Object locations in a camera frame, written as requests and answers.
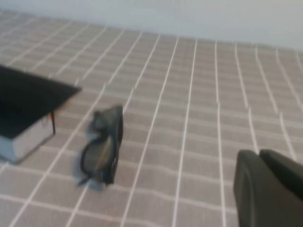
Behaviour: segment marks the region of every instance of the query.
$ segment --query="beige tile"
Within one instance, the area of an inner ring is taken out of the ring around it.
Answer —
[[[221,129],[221,140],[253,145],[250,131],[232,131]]]
[[[221,115],[220,123],[231,125],[231,126],[243,127],[246,129],[250,128],[248,118],[243,118],[243,117]]]
[[[179,163],[180,154],[149,147],[146,149],[143,159],[143,164],[163,166],[175,171],[179,170]]]
[[[22,203],[0,199],[0,226],[9,226],[21,207]]]
[[[74,181],[47,177],[39,187],[33,200],[73,208],[82,191],[83,187],[77,187]]]
[[[60,110],[84,116],[89,110],[89,108],[89,105],[81,105],[73,102],[67,102],[60,107]]]
[[[184,155],[183,167],[184,173],[202,175],[212,177],[215,179],[220,178],[219,163],[209,160],[204,160],[196,157],[189,157]]]
[[[222,226],[221,211],[209,210],[180,203],[178,205],[177,227]]]
[[[278,133],[282,134],[281,126],[279,123],[271,123],[271,122],[266,122],[266,121],[258,121],[258,120],[253,120],[253,126],[254,130],[257,131],[265,131],[269,133]]]
[[[46,171],[56,157],[55,152],[42,151],[32,152],[25,160],[18,164],[19,167]]]
[[[199,181],[182,176],[179,196],[185,199],[221,205],[221,190],[219,183]]]
[[[223,163],[223,177],[225,181],[233,182],[235,177],[236,165]]]
[[[51,173],[72,176],[75,177],[75,179],[82,178],[84,175],[80,170],[80,155],[72,156],[62,154],[51,169]]]
[[[125,162],[119,161],[115,175],[115,184],[131,188],[133,186],[136,173],[137,167],[128,166]]]
[[[219,147],[216,141],[206,142],[203,140],[186,138],[185,153],[187,151],[197,153],[200,155],[219,157]]]
[[[103,192],[88,190],[80,205],[80,210],[120,218],[123,216],[128,196],[129,192],[112,187],[107,187]]]
[[[233,194],[233,187],[232,185],[225,185],[224,186],[224,198],[225,198],[225,205],[228,208],[236,208],[235,197]]]
[[[176,174],[166,173],[161,170],[145,169],[140,170],[137,188],[155,190],[167,195],[176,194],[177,172]]]
[[[203,126],[196,123],[188,122],[187,133],[217,139],[218,127],[216,124],[213,124],[213,126]]]
[[[85,102],[87,105],[90,105],[94,103],[97,97],[98,93],[91,93],[83,90],[73,96],[71,99],[79,102]]]
[[[98,101],[98,105],[111,107],[113,105],[122,104],[127,102],[128,96],[113,96],[110,94],[104,94]]]
[[[43,145],[51,148],[61,148],[69,137],[69,134],[56,132],[56,134]]]
[[[55,116],[55,126],[59,129],[74,130],[80,123],[81,119],[56,115]]]
[[[181,132],[183,133],[184,131],[184,122],[175,120],[172,118],[164,118],[157,116],[154,122],[154,127],[155,128],[164,128],[168,130],[174,130],[176,132]]]
[[[82,152],[85,146],[89,143],[89,141],[90,138],[88,138],[87,136],[75,135],[67,146],[67,150]]]
[[[237,214],[226,213],[226,227],[239,227]]]
[[[182,136],[153,130],[149,139],[149,145],[162,145],[171,149],[181,150],[182,140]]]
[[[258,135],[256,133],[256,140],[259,149],[269,148],[269,149],[284,151],[288,153],[288,146],[283,137],[276,139],[276,138],[266,137],[264,135]]]
[[[99,218],[87,217],[83,215],[76,215],[71,222],[71,227],[119,227],[119,222],[102,220]]]
[[[66,225],[70,214],[62,211],[28,205],[16,227],[53,227]]]
[[[138,124],[141,126],[150,127],[152,123],[152,116],[145,116],[141,114],[135,114],[135,112],[125,111],[123,114],[124,124]]]
[[[247,147],[245,147],[245,149],[252,149],[253,150],[253,147],[247,146]],[[237,158],[238,152],[240,151],[240,148],[231,146],[229,144],[226,144],[226,142],[222,141],[221,151],[222,151],[222,158],[223,159],[229,159],[229,160],[236,161],[236,158]]]
[[[167,105],[165,103],[160,103],[158,108],[159,114],[169,114],[173,116],[180,117],[185,120],[187,107],[184,105],[184,107],[181,106],[174,106],[174,105]]]
[[[135,192],[127,217],[145,220],[159,226],[170,226],[173,212],[173,201]]]
[[[156,110],[157,103],[156,102],[151,102],[149,100],[138,100],[132,98],[128,104],[128,108],[131,109],[138,109],[141,111],[148,111],[153,114]]]
[[[27,198],[42,176],[14,169],[5,169],[0,174],[0,193]]]
[[[122,145],[119,150],[119,160],[139,163],[143,152],[143,147],[144,144],[142,144],[142,147],[135,147],[122,141]]]
[[[189,119],[188,122],[191,122],[190,119],[199,120],[199,121],[205,121],[205,122],[212,122],[214,124],[217,124],[217,112],[214,110],[213,112],[203,112],[202,110],[196,110],[196,109],[190,109],[189,110]]]
[[[123,139],[126,141],[133,141],[144,144],[147,139],[147,134],[147,130],[134,129],[124,126]]]

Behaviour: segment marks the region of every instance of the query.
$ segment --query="sunglasses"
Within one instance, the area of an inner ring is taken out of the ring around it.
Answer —
[[[98,137],[84,148],[80,168],[86,177],[79,185],[93,179],[106,185],[114,183],[123,138],[123,107],[113,106],[94,113],[92,129]]]

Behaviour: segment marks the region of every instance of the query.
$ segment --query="white wall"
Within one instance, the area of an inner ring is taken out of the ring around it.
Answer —
[[[0,0],[1,8],[303,50],[302,0]]]

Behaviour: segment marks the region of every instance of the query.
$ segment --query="black object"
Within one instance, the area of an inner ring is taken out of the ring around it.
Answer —
[[[303,166],[273,150],[238,153],[234,195],[240,227],[303,226]]]
[[[123,107],[114,106],[104,112],[95,112],[92,128],[99,136],[84,148],[80,168],[89,179],[106,185],[114,183],[123,138]]]
[[[0,136],[15,138],[79,91],[0,65]]]

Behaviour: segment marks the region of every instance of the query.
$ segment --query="grid pattern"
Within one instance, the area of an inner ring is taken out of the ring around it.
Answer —
[[[0,162],[0,226],[235,227],[239,149],[303,163],[303,53],[0,11],[0,63],[83,87],[57,134]],[[95,109],[124,105],[116,182],[75,187]]]

